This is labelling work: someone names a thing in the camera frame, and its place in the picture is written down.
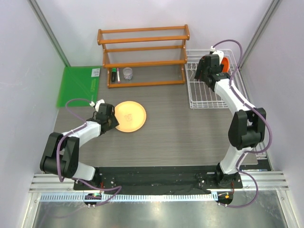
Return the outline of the cream yellow plate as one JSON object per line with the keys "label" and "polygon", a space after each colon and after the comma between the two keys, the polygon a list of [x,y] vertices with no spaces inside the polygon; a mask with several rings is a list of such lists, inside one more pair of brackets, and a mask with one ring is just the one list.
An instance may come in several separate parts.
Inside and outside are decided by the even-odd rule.
{"label": "cream yellow plate", "polygon": [[132,133],[139,130],[146,121],[146,110],[138,102],[125,101],[115,108],[115,117],[119,123],[117,130],[124,133]]}

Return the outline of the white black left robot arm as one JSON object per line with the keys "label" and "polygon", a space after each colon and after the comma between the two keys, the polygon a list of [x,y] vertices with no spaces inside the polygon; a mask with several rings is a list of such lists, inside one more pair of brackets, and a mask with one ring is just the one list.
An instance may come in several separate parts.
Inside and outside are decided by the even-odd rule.
{"label": "white black left robot arm", "polygon": [[114,106],[103,100],[93,104],[93,117],[81,126],[65,133],[49,135],[41,161],[40,170],[57,175],[61,180],[82,179],[85,185],[95,190],[101,184],[97,169],[79,161],[79,149],[90,140],[101,136],[119,125]]}

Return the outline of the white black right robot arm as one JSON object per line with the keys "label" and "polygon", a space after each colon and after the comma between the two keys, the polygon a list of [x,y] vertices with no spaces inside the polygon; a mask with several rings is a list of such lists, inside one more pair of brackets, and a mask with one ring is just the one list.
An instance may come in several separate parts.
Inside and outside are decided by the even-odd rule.
{"label": "white black right robot arm", "polygon": [[228,106],[233,115],[228,130],[230,146],[216,166],[214,184],[229,188],[236,181],[241,162],[264,140],[266,111],[256,108],[235,87],[232,76],[223,71],[222,51],[210,52],[197,65],[195,79],[204,82]]}

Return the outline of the orange plastic plate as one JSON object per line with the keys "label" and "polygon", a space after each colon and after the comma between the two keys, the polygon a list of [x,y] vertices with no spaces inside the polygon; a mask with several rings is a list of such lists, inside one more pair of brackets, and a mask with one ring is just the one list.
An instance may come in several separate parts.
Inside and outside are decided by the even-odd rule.
{"label": "orange plastic plate", "polygon": [[222,66],[222,72],[223,73],[228,73],[230,69],[230,62],[227,57],[223,57],[221,61],[221,66]]}

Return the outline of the green plastic mat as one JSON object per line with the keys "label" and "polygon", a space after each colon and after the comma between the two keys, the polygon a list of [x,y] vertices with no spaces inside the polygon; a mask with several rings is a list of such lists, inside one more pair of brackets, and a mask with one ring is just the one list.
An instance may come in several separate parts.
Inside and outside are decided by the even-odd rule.
{"label": "green plastic mat", "polygon": [[69,103],[69,107],[88,106],[89,102],[96,102],[100,71],[100,66],[65,67],[57,99],[57,107],[65,107],[68,101],[76,98],[78,100]]}

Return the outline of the black green marker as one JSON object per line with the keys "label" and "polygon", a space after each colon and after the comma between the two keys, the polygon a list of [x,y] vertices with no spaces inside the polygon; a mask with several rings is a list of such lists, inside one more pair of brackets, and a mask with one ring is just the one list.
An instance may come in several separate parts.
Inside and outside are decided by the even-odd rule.
{"label": "black green marker", "polygon": [[112,68],[111,82],[115,82],[116,81],[116,76],[117,76],[117,68]]}

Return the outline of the pink white marker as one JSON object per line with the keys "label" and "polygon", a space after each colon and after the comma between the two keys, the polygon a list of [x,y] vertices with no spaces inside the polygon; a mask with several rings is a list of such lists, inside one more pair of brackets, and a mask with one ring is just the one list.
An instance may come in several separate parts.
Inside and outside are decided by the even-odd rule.
{"label": "pink white marker", "polygon": [[121,80],[120,80],[120,71],[119,71],[119,68],[117,68],[116,71],[117,71],[117,82],[120,83]]}

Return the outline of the clear plastic cup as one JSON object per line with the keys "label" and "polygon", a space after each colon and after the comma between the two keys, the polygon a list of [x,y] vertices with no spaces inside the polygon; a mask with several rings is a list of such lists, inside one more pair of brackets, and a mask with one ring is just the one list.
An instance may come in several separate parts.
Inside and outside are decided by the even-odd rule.
{"label": "clear plastic cup", "polygon": [[131,80],[133,77],[133,70],[130,67],[125,67],[123,69],[123,76],[125,80]]}

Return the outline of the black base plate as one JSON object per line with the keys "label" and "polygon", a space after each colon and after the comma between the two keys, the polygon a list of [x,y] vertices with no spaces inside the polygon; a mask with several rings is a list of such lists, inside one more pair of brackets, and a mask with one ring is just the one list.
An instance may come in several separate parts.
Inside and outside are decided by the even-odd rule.
{"label": "black base plate", "polygon": [[121,186],[123,195],[195,195],[243,187],[240,174],[221,174],[215,165],[99,167],[97,171],[91,185]]}

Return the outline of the aluminium front rail frame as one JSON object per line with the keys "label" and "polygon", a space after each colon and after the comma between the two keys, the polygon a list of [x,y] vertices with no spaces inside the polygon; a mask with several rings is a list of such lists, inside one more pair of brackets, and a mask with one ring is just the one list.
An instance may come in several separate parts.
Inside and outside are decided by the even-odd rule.
{"label": "aluminium front rail frame", "polygon": [[123,185],[112,191],[92,189],[73,180],[58,182],[53,174],[36,174],[29,188],[30,193],[39,193],[41,202],[83,202],[96,207],[105,202],[174,202],[232,200],[239,191],[259,194],[263,191],[286,191],[289,187],[279,171],[255,171],[241,174],[228,188],[213,186],[211,182],[196,178],[182,184],[175,180],[172,185]]}

